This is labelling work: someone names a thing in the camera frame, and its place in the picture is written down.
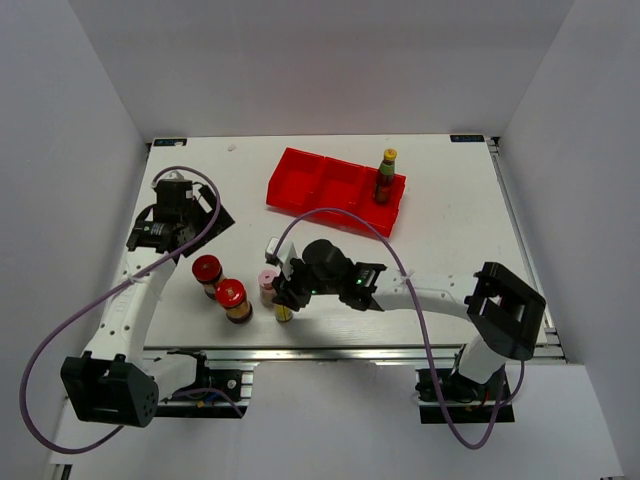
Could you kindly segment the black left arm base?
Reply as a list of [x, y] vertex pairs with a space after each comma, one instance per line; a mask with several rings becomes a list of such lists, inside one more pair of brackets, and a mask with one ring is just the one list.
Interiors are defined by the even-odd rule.
[[240, 419], [248, 409], [252, 372], [239, 364], [178, 349], [145, 366], [159, 386], [157, 418]]

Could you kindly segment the small yellow label bottle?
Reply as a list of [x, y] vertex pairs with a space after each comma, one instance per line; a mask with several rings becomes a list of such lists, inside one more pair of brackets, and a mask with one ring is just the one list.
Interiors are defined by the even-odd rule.
[[293, 311], [284, 305], [275, 304], [273, 311], [275, 319], [280, 323], [289, 322], [293, 318]]

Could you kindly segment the yellow cap sauce bottle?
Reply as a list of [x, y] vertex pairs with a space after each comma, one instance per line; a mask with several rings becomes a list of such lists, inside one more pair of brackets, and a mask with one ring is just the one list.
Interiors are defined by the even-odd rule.
[[383, 158], [379, 165], [373, 199], [377, 204], [386, 204], [391, 197], [393, 183], [395, 180], [395, 163], [397, 151], [393, 148], [385, 149]]

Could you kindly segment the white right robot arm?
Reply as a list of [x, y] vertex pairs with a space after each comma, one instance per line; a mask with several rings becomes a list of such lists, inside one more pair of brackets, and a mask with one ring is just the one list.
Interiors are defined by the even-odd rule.
[[328, 295], [362, 312], [413, 310], [421, 323], [426, 312], [471, 320], [465, 303], [477, 283], [471, 274], [415, 274], [399, 265], [355, 262], [326, 239], [311, 242], [298, 255], [291, 241], [273, 237], [265, 260], [280, 268], [273, 281], [274, 303], [295, 312]]

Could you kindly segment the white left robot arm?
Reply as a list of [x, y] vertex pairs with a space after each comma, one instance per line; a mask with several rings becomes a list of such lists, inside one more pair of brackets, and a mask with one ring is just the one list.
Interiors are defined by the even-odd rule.
[[211, 374], [198, 360], [169, 354], [145, 365], [143, 350], [161, 293], [180, 258], [188, 257], [233, 224], [211, 187], [189, 180], [159, 180], [154, 204], [135, 218], [122, 257], [124, 288], [106, 304], [98, 330], [84, 352], [94, 360], [123, 360], [150, 375], [160, 396], [180, 389], [199, 399], [211, 387]]

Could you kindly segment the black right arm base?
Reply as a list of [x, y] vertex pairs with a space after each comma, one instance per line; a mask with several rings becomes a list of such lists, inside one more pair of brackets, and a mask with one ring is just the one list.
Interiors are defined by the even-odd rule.
[[[495, 422], [513, 423], [515, 421], [513, 407], [506, 403], [511, 395], [511, 389], [506, 379], [502, 383], [499, 382], [499, 372], [495, 372], [485, 385], [452, 381], [448, 368], [438, 368], [436, 374], [454, 424], [488, 424], [497, 400], [500, 400], [501, 407]], [[415, 392], [420, 422], [423, 425], [445, 425], [446, 419], [441, 411], [429, 369], [417, 371]]]

